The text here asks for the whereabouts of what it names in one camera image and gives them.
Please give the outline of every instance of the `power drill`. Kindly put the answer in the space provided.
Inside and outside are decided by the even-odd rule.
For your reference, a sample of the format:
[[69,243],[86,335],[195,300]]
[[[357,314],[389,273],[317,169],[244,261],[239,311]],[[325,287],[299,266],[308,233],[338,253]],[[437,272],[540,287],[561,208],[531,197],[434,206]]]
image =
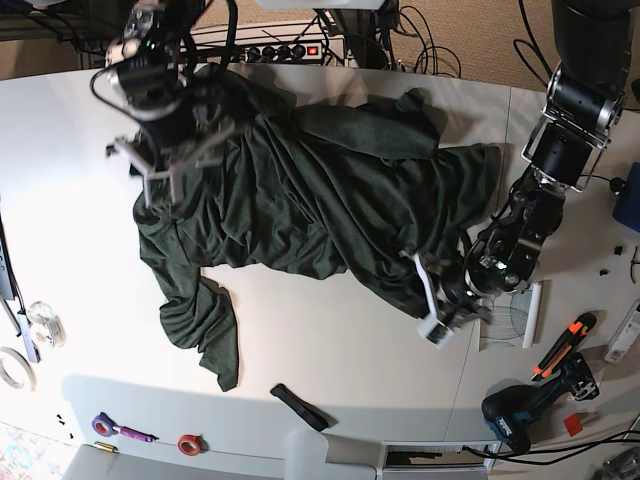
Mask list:
[[568,358],[560,374],[540,387],[515,385],[485,398],[482,414],[498,440],[516,455],[524,455],[531,449],[527,428],[565,393],[573,394],[577,401],[592,400],[600,394],[580,353]]

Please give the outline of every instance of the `red tape roll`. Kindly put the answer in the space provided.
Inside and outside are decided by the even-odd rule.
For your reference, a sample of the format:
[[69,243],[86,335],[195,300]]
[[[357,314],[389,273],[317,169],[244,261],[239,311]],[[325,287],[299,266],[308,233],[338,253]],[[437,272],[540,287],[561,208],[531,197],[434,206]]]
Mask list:
[[180,450],[185,455],[189,455],[190,457],[195,457],[200,453],[200,437],[195,435],[183,435],[178,440],[178,450]]

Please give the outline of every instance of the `red object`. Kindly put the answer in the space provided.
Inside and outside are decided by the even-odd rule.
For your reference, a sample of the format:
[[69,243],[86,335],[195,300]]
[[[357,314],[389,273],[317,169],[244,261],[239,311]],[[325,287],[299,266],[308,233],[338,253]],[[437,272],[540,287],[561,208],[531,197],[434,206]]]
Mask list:
[[185,455],[195,457],[200,453],[200,438],[195,435],[183,435],[178,440],[178,449]]
[[582,424],[578,418],[578,414],[574,413],[570,417],[565,418],[564,426],[571,437],[576,436],[582,431]]

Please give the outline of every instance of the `purple tape roll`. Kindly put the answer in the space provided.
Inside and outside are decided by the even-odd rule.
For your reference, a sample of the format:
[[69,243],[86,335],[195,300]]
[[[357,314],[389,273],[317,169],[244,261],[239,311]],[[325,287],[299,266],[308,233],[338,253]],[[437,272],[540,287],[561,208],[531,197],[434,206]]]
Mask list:
[[91,422],[93,429],[96,431],[98,435],[102,435],[103,437],[110,437],[111,435],[115,435],[117,432],[115,430],[115,423],[111,420],[104,412],[101,412],[96,418]]

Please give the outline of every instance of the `screw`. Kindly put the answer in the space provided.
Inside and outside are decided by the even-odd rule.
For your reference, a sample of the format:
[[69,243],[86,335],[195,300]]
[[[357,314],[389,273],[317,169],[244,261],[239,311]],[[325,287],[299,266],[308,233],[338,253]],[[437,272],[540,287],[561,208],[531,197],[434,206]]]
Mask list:
[[510,273],[509,275],[506,275],[504,277],[504,283],[506,283],[510,287],[517,285],[519,281],[520,281],[520,278],[518,278],[518,276],[515,273]]

